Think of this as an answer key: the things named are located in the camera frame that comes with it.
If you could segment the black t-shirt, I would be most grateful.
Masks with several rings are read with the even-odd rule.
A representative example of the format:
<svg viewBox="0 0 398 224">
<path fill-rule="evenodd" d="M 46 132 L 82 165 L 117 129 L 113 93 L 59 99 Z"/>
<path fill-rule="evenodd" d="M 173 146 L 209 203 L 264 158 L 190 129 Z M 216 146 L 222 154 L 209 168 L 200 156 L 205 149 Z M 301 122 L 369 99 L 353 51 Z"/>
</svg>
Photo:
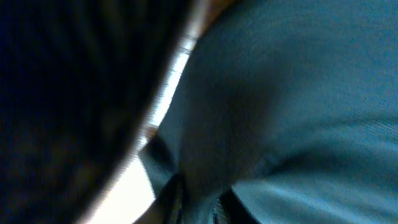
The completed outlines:
<svg viewBox="0 0 398 224">
<path fill-rule="evenodd" d="M 2 223 L 99 207 L 193 11 L 1 2 Z M 233 4 L 140 157 L 139 223 L 396 223 L 397 2 Z"/>
</svg>

